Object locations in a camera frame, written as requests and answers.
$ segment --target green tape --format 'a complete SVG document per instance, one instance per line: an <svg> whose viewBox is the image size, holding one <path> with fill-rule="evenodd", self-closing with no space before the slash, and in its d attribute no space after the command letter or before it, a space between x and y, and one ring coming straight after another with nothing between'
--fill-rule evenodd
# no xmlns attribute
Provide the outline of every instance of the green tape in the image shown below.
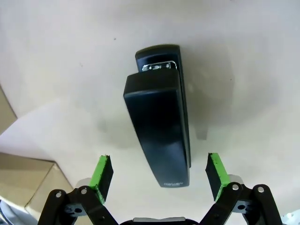
<svg viewBox="0 0 300 225"><path fill-rule="evenodd" d="M219 192L218 192L217 197L216 197L216 201L217 201L219 199L219 197L221 196L221 194L222 194L223 188L225 188L230 183L230 178L229 178L229 175L226 172L226 169L225 169L225 167L224 167L224 165L221 161L221 158L220 158L219 154L212 153L210 155L210 157L213 161L213 164L216 168L217 174L219 175L219 178L220 178L220 181L221 181L221 186L220 186Z"/></svg>
<svg viewBox="0 0 300 225"><path fill-rule="evenodd" d="M108 160L108 157L109 156L101 156L100 157L98 164L95 168L95 171L93 173L93 176L90 180L90 184L89 184L89 187L96 191L98 198L102 204L105 203L105 199L99 190L99 185L101 182L101 177L102 177L106 162Z"/></svg>

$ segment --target silver bolt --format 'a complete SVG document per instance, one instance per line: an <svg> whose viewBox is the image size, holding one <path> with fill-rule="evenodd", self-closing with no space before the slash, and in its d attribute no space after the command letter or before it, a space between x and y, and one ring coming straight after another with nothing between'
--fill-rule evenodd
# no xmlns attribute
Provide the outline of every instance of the silver bolt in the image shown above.
<svg viewBox="0 0 300 225"><path fill-rule="evenodd" d="M87 191L86 189L82 189L82 190L81 190L81 194L83 194L83 195L86 194L87 192L88 192L88 191Z"/></svg>
<svg viewBox="0 0 300 225"><path fill-rule="evenodd" d="M239 185L234 184L234 185L232 186L232 189L235 190L235 191L236 191L236 190L239 190Z"/></svg>
<svg viewBox="0 0 300 225"><path fill-rule="evenodd" d="M264 192L264 189L263 189L263 187L258 187L258 192L260 192L260 193L262 193L262 192Z"/></svg>
<svg viewBox="0 0 300 225"><path fill-rule="evenodd" d="M56 193L55 195L57 198L61 197L61 192Z"/></svg>

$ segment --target screw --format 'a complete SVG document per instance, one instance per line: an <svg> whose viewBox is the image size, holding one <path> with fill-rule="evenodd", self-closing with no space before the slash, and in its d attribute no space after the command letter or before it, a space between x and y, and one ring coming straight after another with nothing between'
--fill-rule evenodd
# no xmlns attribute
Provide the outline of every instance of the screw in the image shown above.
<svg viewBox="0 0 300 225"><path fill-rule="evenodd" d="M239 190L239 185L234 184L234 185L232 186L232 189L235 190L235 191L236 191L236 190Z"/></svg>
<svg viewBox="0 0 300 225"><path fill-rule="evenodd" d="M61 192L56 193L55 195L57 198L61 197Z"/></svg>
<svg viewBox="0 0 300 225"><path fill-rule="evenodd" d="M82 190L81 190L81 194L83 194L83 195L86 194L87 192L88 192L88 191L87 191L86 189L82 189Z"/></svg>
<svg viewBox="0 0 300 225"><path fill-rule="evenodd" d="M260 192L260 193L262 193L262 192L264 192L264 189L263 189L263 187L258 187L258 192Z"/></svg>

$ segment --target white table surface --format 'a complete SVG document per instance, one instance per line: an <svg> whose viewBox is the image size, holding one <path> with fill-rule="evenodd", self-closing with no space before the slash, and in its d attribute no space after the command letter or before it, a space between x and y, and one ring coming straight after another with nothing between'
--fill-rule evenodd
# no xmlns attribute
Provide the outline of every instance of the white table surface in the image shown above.
<svg viewBox="0 0 300 225"><path fill-rule="evenodd" d="M55 160L72 185L111 155L119 222L200 221L208 152L248 187L270 186L280 213L298 209L299 12L297 0L2 1L0 83L19 120L0 150ZM190 186L175 189L157 184L122 96L135 52L165 43L181 47L192 148Z"/></svg>

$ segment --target white surface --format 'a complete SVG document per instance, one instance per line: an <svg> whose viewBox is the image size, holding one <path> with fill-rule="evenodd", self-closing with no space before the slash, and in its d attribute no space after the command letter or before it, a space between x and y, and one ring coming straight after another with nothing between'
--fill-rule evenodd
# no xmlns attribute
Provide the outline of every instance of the white surface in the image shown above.
<svg viewBox="0 0 300 225"><path fill-rule="evenodd" d="M7 151L54 159L72 185L110 154L119 222L200 221L213 203L208 152L249 187L269 185L282 214L300 208L298 0L7 0L0 11L0 83L20 118L7 131L18 138L0 138ZM122 97L135 52L162 43L181 46L185 71L192 168L180 189L158 186Z"/></svg>

